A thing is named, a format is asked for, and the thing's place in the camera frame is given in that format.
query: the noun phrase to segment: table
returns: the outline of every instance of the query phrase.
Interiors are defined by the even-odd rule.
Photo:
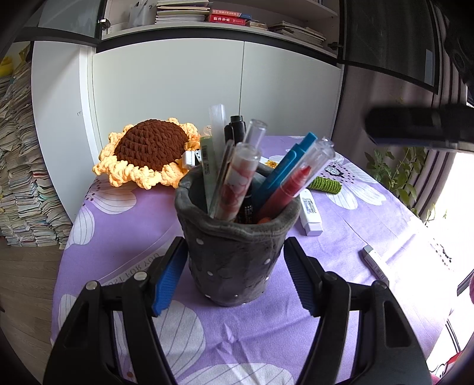
[[[266,137],[263,156],[278,161],[301,138]],[[298,221],[288,236],[325,270],[361,284],[375,279],[360,257],[370,244],[394,270],[392,291],[428,356],[456,297],[448,261],[422,222],[357,166],[338,154],[322,174],[343,184],[338,195],[313,192],[324,232],[307,237]],[[182,235],[173,200],[171,187],[146,191],[132,183],[113,188],[107,179],[94,182],[59,268],[52,342],[87,281],[123,282]],[[123,375],[134,380],[119,313],[114,321]],[[266,292],[236,308],[220,308],[202,296],[185,268],[171,306],[154,323],[180,384],[290,385],[300,374],[318,319],[302,308],[280,256]],[[357,323],[357,312],[351,312],[338,381],[350,375]]]

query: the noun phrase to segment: pen holder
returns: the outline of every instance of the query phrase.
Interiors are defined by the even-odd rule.
[[[257,170],[264,176],[271,171],[264,165]],[[248,303],[265,291],[286,234],[300,214],[294,199],[277,218],[260,225],[212,219],[207,215],[201,166],[180,181],[174,205],[196,286],[220,306]]]

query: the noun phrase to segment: striped curtain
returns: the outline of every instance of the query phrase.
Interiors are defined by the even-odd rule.
[[[445,41],[449,20],[437,7],[433,7],[436,28],[438,29],[439,42],[439,90],[433,94],[431,107],[437,108],[443,104],[466,104],[467,87],[461,80],[453,62],[447,55],[441,42]],[[425,166],[419,174],[413,173],[409,183],[415,187],[418,198],[411,198],[410,205],[415,207],[422,220],[425,220],[428,211],[435,204],[446,183],[449,171],[453,165],[456,153],[439,150],[429,150]]]

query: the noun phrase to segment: crocheted sunflower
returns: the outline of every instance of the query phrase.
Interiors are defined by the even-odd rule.
[[[110,133],[92,171],[107,173],[114,187],[133,181],[147,190],[158,183],[177,188],[188,172],[182,167],[183,152],[197,149],[199,134],[193,124],[150,119]]]

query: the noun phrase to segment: green crocheted stem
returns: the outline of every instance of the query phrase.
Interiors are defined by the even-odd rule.
[[[324,191],[325,193],[330,194],[339,194],[342,189],[342,185],[338,181],[333,181],[332,179],[317,176],[316,179],[311,182],[308,188],[312,190]]]

